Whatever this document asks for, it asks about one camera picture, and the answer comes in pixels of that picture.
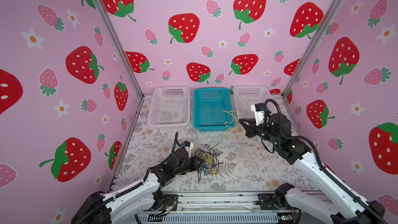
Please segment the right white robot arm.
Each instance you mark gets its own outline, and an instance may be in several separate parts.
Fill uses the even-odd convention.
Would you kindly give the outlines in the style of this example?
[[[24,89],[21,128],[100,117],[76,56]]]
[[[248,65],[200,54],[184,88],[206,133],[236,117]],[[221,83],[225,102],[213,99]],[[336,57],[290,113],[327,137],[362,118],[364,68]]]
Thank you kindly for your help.
[[[272,144],[277,153],[299,169],[329,198],[331,203],[312,197],[289,183],[274,191],[269,205],[304,211],[326,224],[384,224],[385,208],[378,201],[368,201],[349,188],[320,159],[315,144],[304,136],[293,136],[291,121],[281,113],[273,99],[252,105],[254,119],[239,119],[248,138],[259,137]]]

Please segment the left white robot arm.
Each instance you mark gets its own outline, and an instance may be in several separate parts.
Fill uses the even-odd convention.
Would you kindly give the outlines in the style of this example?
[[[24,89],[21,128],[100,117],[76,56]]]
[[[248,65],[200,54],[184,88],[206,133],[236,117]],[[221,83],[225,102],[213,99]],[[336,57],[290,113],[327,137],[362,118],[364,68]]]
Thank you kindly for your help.
[[[162,207],[161,189],[176,176],[197,171],[201,161],[192,156],[192,142],[178,142],[178,132],[172,152],[160,164],[148,168],[144,178],[114,192],[91,194],[70,221],[72,224],[119,224],[125,219]]]

